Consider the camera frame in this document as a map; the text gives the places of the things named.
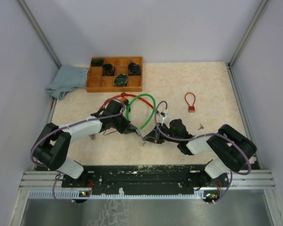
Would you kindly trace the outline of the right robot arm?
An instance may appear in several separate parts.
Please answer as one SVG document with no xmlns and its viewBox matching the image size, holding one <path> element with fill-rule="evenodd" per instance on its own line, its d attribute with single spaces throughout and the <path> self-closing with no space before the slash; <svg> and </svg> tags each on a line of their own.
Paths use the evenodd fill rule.
<svg viewBox="0 0 283 226">
<path fill-rule="evenodd" d="M 169 126 L 158 123 L 143 140 L 155 144 L 175 142 L 185 155 L 214 152 L 217 158 L 210 161 L 201 174 L 206 186 L 214 185 L 223 173 L 240 172 L 244 165 L 250 167 L 250 158 L 257 151 L 252 141 L 228 124 L 222 125 L 216 133 L 193 136 L 180 119 L 170 121 Z"/>
</svg>

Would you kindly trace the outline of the green cable lock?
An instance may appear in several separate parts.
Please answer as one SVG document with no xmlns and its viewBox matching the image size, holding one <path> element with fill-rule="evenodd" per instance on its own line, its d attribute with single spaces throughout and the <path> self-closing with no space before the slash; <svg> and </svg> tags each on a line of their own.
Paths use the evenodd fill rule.
<svg viewBox="0 0 283 226">
<path fill-rule="evenodd" d="M 126 119 L 130 120 L 130 118 L 129 118 L 129 109 L 131 108 L 132 104 L 133 104 L 137 99 L 139 99 L 139 98 L 141 98 L 141 97 L 149 97 L 149 98 L 152 100 L 153 105 L 152 105 L 152 111 L 151 111 L 150 116 L 149 116 L 148 119 L 141 125 L 141 127 L 140 127 L 139 129 L 137 129 L 137 131 L 136 131 L 136 134 L 137 134 L 138 136 L 141 136 L 140 131 L 148 125 L 148 123 L 150 122 L 150 120 L 151 120 L 151 119 L 153 118 L 153 116 L 155 116 L 155 114 L 156 114 L 156 100 L 155 100 L 155 98 L 154 98 L 152 95 L 150 95 L 150 94 L 142 93 L 142 94 L 139 94 L 139 95 L 137 95 L 136 97 L 134 97 L 133 100 L 129 102 L 129 105 L 128 105 L 127 109 L 126 109 L 126 114 L 125 114 Z"/>
</svg>

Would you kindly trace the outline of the red cable padlock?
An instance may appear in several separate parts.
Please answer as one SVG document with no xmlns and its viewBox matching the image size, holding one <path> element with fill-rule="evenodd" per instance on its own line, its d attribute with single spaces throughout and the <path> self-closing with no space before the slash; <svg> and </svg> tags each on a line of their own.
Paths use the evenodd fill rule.
<svg viewBox="0 0 283 226">
<path fill-rule="evenodd" d="M 196 102 L 196 96 L 192 92 L 187 92 L 184 95 L 184 100 L 186 104 L 188 105 L 188 112 L 194 113 L 195 112 L 195 102 Z"/>
</svg>

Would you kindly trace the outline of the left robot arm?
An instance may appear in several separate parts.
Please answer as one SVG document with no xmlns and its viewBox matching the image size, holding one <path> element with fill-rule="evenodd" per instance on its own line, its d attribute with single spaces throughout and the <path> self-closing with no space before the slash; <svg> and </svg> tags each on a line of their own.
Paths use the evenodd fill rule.
<svg viewBox="0 0 283 226">
<path fill-rule="evenodd" d="M 102 108 L 87 118 L 58 126 L 48 123 L 31 149 L 34 164 L 67 175 L 77 186 L 85 186 L 89 176 L 84 167 L 67 156 L 69 146 L 84 137 L 116 129 L 120 134 L 137 132 L 137 128 L 124 117 L 126 105 L 115 97 L 107 99 Z"/>
</svg>

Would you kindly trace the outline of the orange black padlock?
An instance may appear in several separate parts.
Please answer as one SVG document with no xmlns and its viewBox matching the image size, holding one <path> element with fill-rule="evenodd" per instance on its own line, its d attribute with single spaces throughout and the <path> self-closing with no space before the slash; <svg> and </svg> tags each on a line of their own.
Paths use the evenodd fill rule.
<svg viewBox="0 0 283 226">
<path fill-rule="evenodd" d="M 122 100 L 122 102 L 123 102 L 125 105 L 129 105 L 129 100 L 128 100 L 128 99 L 122 98 L 121 100 Z"/>
</svg>

